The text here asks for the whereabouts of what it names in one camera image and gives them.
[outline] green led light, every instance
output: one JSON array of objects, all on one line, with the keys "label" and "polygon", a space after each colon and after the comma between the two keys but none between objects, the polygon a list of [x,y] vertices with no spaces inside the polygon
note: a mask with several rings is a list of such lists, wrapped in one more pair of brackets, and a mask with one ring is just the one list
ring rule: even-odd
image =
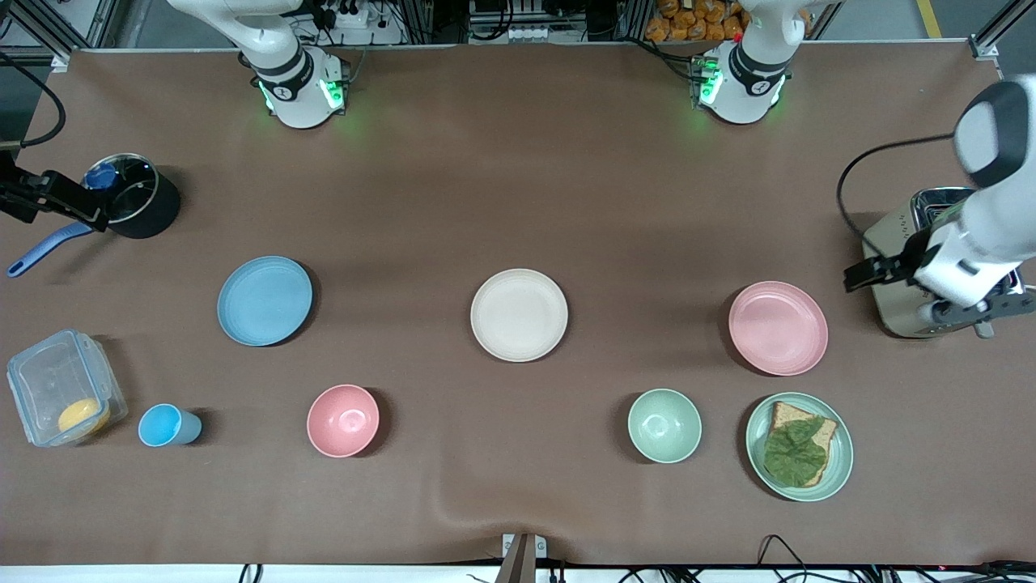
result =
[{"label": "green led light", "polygon": [[263,98],[266,99],[266,109],[274,111],[274,101],[270,100],[269,93],[266,92],[266,87],[263,87],[262,84],[260,84],[259,89],[262,91]]},{"label": "green led light", "polygon": [[324,97],[327,99],[327,105],[332,109],[339,109],[345,103],[342,96],[342,87],[338,83],[327,83],[321,80],[320,90],[323,91]]},{"label": "green led light", "polygon": [[784,86],[785,79],[787,79],[787,77],[782,76],[780,81],[777,82],[777,86],[774,87],[774,97],[770,99],[770,107],[777,105],[777,100],[780,99],[780,88]]},{"label": "green led light", "polygon": [[717,70],[716,75],[701,88],[701,103],[712,105],[716,100],[716,94],[719,93],[721,85],[723,85],[723,71]]}]

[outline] yellow food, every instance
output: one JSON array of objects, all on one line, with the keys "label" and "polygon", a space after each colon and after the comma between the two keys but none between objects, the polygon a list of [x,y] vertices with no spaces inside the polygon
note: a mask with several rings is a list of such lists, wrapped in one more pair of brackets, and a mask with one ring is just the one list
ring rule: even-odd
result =
[{"label": "yellow food", "polygon": [[692,26],[687,31],[687,39],[688,40],[703,40],[704,37],[706,37],[706,24],[707,24],[706,21],[698,21],[698,22],[694,23],[694,26]]},{"label": "yellow food", "polygon": [[722,39],[723,39],[723,25],[710,23],[706,27],[706,40],[722,40]]},{"label": "yellow food", "polygon": [[809,13],[809,10],[802,8],[799,10],[799,16],[802,20],[806,21],[806,34],[813,32],[813,14]]},{"label": "yellow food", "polygon": [[677,12],[677,16],[672,17],[672,26],[674,28],[690,28],[694,26],[697,19],[694,18],[694,12],[690,10],[681,10]]},{"label": "yellow food", "polygon": [[706,20],[711,23],[719,23],[726,16],[726,2],[723,2],[723,0],[712,0],[706,6],[708,6]]},{"label": "yellow food", "polygon": [[662,12],[663,17],[671,19],[680,11],[680,2],[678,0],[658,0],[658,11]]},{"label": "yellow food", "polygon": [[729,17],[723,21],[723,34],[728,40],[736,38],[739,34],[744,34],[744,32],[738,17]]},{"label": "yellow food", "polygon": [[[67,432],[68,430],[96,415],[97,411],[100,411],[100,404],[97,403],[97,400],[79,400],[61,412],[61,415],[58,417],[58,430]],[[100,418],[97,419],[97,424],[90,431],[95,432],[105,427],[105,424],[108,422],[109,414],[109,411],[106,410]]]},{"label": "yellow food", "polygon": [[661,42],[669,35],[669,21],[665,19],[652,19],[648,21],[648,28],[644,30],[644,38],[654,42]]}]

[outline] lettuce leaf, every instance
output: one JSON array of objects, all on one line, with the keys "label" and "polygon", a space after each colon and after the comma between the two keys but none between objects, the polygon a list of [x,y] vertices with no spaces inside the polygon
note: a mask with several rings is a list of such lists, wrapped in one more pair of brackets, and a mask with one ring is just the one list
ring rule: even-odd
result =
[{"label": "lettuce leaf", "polygon": [[799,419],[780,427],[767,439],[762,467],[773,478],[790,488],[802,488],[813,479],[828,461],[813,436],[824,426],[824,417]]}]

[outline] saucepan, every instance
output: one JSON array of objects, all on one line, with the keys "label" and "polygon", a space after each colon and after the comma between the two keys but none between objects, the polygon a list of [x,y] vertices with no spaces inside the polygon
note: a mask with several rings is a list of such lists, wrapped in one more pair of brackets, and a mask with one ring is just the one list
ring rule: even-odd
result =
[{"label": "saucepan", "polygon": [[[142,155],[116,153],[94,164],[83,177],[83,185],[100,191],[107,198],[108,227],[130,238],[147,238],[166,230],[180,210],[176,185]],[[93,229],[73,223],[45,237],[7,267],[7,276],[29,270],[66,240]]]}]

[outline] bread slice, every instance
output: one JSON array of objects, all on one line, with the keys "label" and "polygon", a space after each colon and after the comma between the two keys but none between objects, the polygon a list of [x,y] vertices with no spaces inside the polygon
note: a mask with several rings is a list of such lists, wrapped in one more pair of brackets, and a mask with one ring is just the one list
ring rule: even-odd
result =
[{"label": "bread slice", "polygon": [[[812,419],[813,417],[817,417],[817,415],[778,401],[774,404],[774,421],[770,426],[770,433],[772,434],[777,428],[785,426],[792,421]],[[824,425],[821,426],[821,429],[813,436],[813,443],[824,448],[824,453],[828,455],[828,462],[831,461],[831,440],[834,439],[835,430],[837,429],[838,424],[836,421],[824,419]],[[816,472],[816,475],[807,482],[803,488],[812,488],[821,483],[821,477],[824,476],[824,470],[828,469],[828,462],[824,463],[824,467],[821,468],[821,470]]]}]

